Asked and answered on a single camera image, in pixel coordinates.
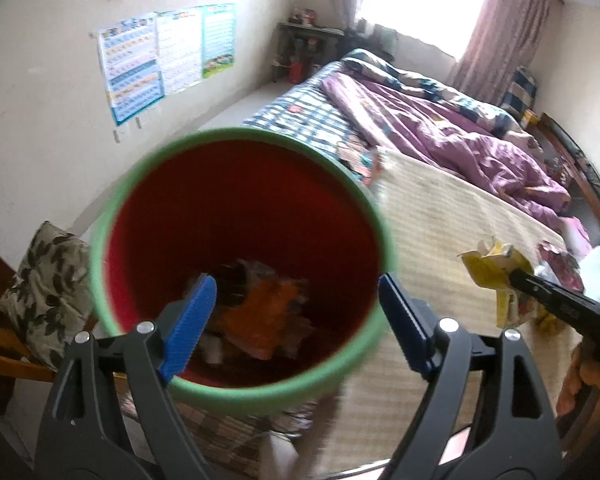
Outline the right hand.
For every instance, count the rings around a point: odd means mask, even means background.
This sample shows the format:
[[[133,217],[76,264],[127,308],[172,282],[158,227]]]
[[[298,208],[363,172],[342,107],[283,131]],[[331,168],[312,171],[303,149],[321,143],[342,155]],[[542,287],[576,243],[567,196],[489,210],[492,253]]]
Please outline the right hand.
[[[562,382],[562,390],[556,403],[558,416],[565,416],[576,407],[576,395],[584,386],[600,390],[600,363],[590,356],[584,358],[581,347],[582,344],[578,344],[572,352],[570,367]],[[595,405],[592,419],[600,420],[600,397]]]

